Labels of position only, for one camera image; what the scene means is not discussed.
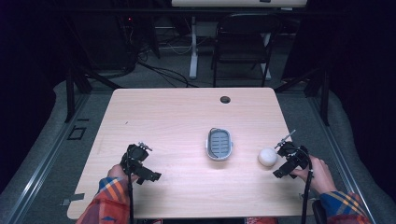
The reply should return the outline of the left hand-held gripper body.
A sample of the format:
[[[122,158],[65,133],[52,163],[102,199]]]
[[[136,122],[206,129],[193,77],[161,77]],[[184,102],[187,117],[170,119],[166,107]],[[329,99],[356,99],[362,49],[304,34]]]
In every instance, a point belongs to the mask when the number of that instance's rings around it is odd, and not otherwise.
[[[143,165],[143,161],[149,156],[149,151],[136,144],[129,145],[123,154],[120,166],[127,175],[137,175],[137,184],[142,185],[144,181],[157,181],[161,173],[153,172]]]

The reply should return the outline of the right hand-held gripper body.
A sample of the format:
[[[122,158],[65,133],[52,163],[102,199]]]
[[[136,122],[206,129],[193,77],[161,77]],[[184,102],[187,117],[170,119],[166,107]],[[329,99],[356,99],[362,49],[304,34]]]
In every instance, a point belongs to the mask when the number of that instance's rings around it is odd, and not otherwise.
[[[298,166],[305,169],[310,164],[307,148],[304,146],[296,147],[290,141],[285,142],[282,147],[278,147],[276,153],[286,159],[283,165],[273,171],[274,176],[277,178],[286,175],[296,178],[296,175],[293,175],[291,172]]]

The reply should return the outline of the white round ball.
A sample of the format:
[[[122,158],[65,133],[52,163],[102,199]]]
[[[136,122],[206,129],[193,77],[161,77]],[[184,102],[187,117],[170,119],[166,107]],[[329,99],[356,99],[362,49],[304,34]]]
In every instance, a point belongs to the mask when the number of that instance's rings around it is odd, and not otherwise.
[[[277,162],[276,151],[271,147],[262,149],[258,155],[258,161],[261,165],[266,167],[274,166]]]

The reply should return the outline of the person's left hand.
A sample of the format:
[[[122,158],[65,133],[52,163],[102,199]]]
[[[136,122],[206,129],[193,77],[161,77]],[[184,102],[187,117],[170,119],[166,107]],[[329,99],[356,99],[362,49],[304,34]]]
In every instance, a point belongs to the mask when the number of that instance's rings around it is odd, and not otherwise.
[[[122,167],[119,164],[115,164],[108,172],[107,172],[108,180],[115,182],[121,182],[121,184],[126,185],[129,180],[132,182],[138,179],[137,175],[130,175],[124,173]]]

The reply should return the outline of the person's right hand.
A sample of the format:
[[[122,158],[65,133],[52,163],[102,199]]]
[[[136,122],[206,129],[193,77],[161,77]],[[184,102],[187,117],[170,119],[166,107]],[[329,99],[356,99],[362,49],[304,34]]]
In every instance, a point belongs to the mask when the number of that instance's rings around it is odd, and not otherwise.
[[[314,156],[310,156],[310,160],[312,163],[311,170],[313,171],[313,177],[310,183],[311,189],[313,189],[318,195],[337,191],[332,179],[332,174],[326,162]]]

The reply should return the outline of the black metal stand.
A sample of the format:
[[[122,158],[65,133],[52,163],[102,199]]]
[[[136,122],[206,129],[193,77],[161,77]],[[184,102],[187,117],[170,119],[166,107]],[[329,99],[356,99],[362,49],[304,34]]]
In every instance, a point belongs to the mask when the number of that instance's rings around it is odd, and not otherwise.
[[[300,77],[294,77],[286,84],[282,84],[280,87],[275,88],[275,92],[280,93],[286,91],[304,80],[307,80],[304,95],[306,97],[320,96],[319,116],[323,123],[326,126],[329,126],[328,108],[330,96],[330,75],[327,68],[314,68]]]
[[[93,70],[82,65],[72,65],[65,75],[67,114],[65,122],[69,122],[76,114],[75,88],[83,94],[92,92],[92,85],[88,78],[91,77],[112,90],[121,89],[121,86],[102,77]]]

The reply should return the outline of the grey soap dish white rim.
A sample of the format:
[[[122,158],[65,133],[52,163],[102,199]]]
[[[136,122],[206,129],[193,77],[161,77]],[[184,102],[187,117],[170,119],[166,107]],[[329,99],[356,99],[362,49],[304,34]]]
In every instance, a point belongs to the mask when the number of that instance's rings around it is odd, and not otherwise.
[[[206,139],[206,154],[214,161],[227,160],[233,151],[230,133],[225,129],[212,128]]]

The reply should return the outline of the person's red clothing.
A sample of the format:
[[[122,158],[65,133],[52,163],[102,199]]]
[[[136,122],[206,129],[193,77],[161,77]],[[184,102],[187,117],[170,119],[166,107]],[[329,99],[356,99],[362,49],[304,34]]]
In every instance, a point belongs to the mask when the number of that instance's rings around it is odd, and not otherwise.
[[[245,224],[278,224],[275,217],[246,217]]]

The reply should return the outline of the grey tape strip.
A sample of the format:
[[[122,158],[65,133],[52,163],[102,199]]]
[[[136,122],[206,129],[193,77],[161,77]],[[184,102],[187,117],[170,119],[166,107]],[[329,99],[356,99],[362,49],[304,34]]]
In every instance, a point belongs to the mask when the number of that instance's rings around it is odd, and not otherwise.
[[[60,203],[60,206],[68,206],[71,202],[81,201],[81,200],[84,199],[84,196],[85,196],[84,193],[71,195],[69,198],[62,199],[61,203]]]

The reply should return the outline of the black folding chair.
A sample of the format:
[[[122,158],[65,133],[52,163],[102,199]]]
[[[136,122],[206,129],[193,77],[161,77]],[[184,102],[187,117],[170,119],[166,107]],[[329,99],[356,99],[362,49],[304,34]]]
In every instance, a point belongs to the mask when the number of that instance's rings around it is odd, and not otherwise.
[[[282,28],[281,19],[266,13],[234,13],[221,19],[216,27],[211,62],[213,86],[217,86],[218,64],[263,64],[262,86],[271,61],[275,37]]]

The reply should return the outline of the dark computer tower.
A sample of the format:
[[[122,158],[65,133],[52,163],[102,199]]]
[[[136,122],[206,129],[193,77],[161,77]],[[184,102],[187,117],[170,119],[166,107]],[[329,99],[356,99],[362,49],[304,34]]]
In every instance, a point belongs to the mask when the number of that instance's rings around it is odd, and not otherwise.
[[[71,18],[93,69],[134,70],[135,58],[117,16],[76,14]]]

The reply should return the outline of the white desk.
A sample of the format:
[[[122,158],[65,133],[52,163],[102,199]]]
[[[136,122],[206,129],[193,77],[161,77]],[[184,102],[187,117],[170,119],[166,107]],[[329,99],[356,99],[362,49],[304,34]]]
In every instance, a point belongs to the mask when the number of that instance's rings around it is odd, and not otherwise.
[[[293,10],[294,8],[304,8],[308,0],[171,0],[172,7],[178,9],[196,9],[196,8],[287,8]],[[198,69],[198,51],[197,51],[197,33],[196,33],[196,17],[192,16],[191,22],[191,66],[190,78],[197,78]]]

